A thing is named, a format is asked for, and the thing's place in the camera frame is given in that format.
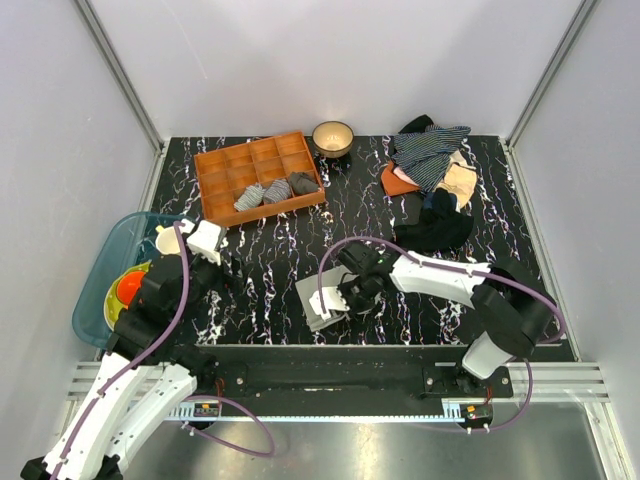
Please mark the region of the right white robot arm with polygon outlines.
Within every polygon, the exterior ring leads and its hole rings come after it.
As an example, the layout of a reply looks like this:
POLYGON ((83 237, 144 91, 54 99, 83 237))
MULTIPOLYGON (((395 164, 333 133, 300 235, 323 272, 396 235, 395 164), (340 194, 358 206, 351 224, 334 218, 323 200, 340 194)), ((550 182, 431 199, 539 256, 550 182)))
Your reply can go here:
POLYGON ((389 242, 380 253, 357 239, 343 246, 339 262, 355 278, 337 291, 349 312, 370 309, 391 292, 446 299, 475 311, 482 333, 454 371, 466 396, 486 389, 490 376, 513 358, 525 359, 543 341, 561 312, 542 284, 515 258, 494 263, 460 263, 404 251, 389 242))

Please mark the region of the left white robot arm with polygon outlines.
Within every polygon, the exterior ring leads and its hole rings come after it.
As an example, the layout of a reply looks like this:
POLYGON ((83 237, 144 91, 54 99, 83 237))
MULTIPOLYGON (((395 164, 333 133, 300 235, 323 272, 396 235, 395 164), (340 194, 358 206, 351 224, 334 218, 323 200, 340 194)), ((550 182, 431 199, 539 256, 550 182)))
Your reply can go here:
POLYGON ((26 462, 21 478, 122 478, 171 410, 214 388, 213 358, 180 344, 178 329, 207 293, 240 284, 242 267, 237 259, 222 266, 191 252, 143 264, 79 411, 49 453, 26 462))

